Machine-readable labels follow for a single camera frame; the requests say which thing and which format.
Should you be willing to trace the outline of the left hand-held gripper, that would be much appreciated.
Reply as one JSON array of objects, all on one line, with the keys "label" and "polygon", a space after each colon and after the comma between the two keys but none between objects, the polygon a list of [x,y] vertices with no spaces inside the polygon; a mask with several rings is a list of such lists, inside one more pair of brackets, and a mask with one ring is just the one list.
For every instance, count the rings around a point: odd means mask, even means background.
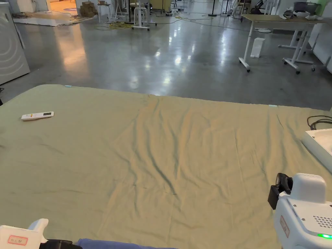
[{"label": "left hand-held gripper", "polygon": [[28,229],[13,226],[0,226],[1,249],[76,249],[72,241],[46,239],[43,232],[49,223],[42,218],[34,221]]}]

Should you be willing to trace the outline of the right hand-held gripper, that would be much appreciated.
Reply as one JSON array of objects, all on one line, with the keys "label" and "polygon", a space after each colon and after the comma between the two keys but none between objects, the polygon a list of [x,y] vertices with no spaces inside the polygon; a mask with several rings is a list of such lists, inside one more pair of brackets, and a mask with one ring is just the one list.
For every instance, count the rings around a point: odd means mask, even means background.
[{"label": "right hand-held gripper", "polygon": [[326,182],[321,176],[278,173],[268,203],[283,249],[332,247],[332,203],[326,199]]}]

